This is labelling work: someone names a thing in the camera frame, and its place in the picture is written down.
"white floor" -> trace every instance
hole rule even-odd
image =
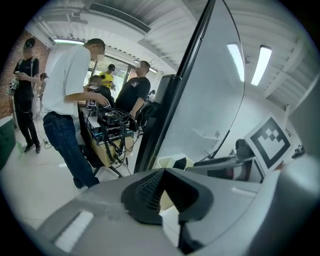
[[[43,127],[43,116],[43,114],[38,116],[34,123],[38,135],[47,139]],[[23,147],[26,146],[26,141],[19,129],[16,130],[15,137]],[[140,137],[137,140],[132,153],[128,155],[128,168],[131,174],[134,172],[141,139]],[[45,149],[40,137],[39,140],[42,146],[39,154],[36,154],[34,148],[27,154],[20,153],[18,147],[15,146],[6,165],[0,171],[1,188],[12,211],[19,220],[35,229],[53,212],[87,189],[75,187],[64,159],[53,147]],[[120,166],[118,171],[123,176],[129,175],[125,164]],[[118,178],[108,168],[101,168],[96,176],[100,182]],[[161,215],[164,233],[177,246],[179,240],[178,211],[172,207],[162,212]]]

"air vent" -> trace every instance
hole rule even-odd
[[[107,14],[107,15],[110,15],[110,16],[113,16],[113,17],[116,17],[118,19],[121,19],[123,21],[126,21],[132,25],[134,25],[135,27],[138,27],[140,30],[148,33],[150,31],[150,27],[148,27],[146,24],[144,24],[143,22],[141,22],[140,20],[122,12],[122,11],[119,11],[117,9],[114,9],[114,8],[111,8],[109,6],[105,6],[105,5],[102,5],[102,4],[97,4],[97,3],[92,3],[90,5],[90,10],[92,11],[97,11],[97,12],[101,12],[101,13],[104,13],[104,14]]]

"fluorescent light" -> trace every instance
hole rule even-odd
[[[151,72],[155,73],[155,74],[158,73],[158,71],[155,70],[153,67],[150,67],[149,70],[150,70]]]
[[[57,44],[72,44],[72,45],[84,45],[83,41],[70,40],[70,39],[54,39]]]
[[[245,81],[245,67],[244,62],[241,57],[239,47],[236,44],[228,44],[229,52],[231,53],[231,56],[233,58],[233,61],[235,63],[236,69],[238,70],[238,75],[240,77],[241,82]]]
[[[258,84],[260,83],[260,80],[262,78],[262,76],[264,75],[264,72],[266,71],[268,62],[270,60],[270,56],[271,56],[271,48],[267,47],[267,46],[260,46],[260,54],[259,54],[259,59],[258,59],[258,63],[256,65],[256,69],[251,81],[251,84],[253,86],[258,86]]]

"white ceiling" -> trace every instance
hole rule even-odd
[[[288,105],[293,109],[320,69],[317,52],[303,28],[276,0],[225,2],[246,57],[246,90],[263,94],[283,109]],[[79,13],[87,13],[91,3],[131,15],[151,30],[136,42],[108,27],[108,22],[105,28],[86,24]],[[53,0],[38,14],[42,24],[36,18],[32,25],[52,38],[101,38],[128,62],[136,58],[147,60],[164,74],[172,74],[178,70],[206,3],[207,0]],[[272,55],[259,86],[253,86],[260,45],[271,47]]]

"blue jeans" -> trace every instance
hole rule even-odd
[[[79,148],[72,117],[50,112],[43,118],[43,127],[49,142],[63,157],[73,175],[74,184],[77,187],[82,187],[83,184],[87,187],[98,184],[99,180],[94,176],[91,165]]]

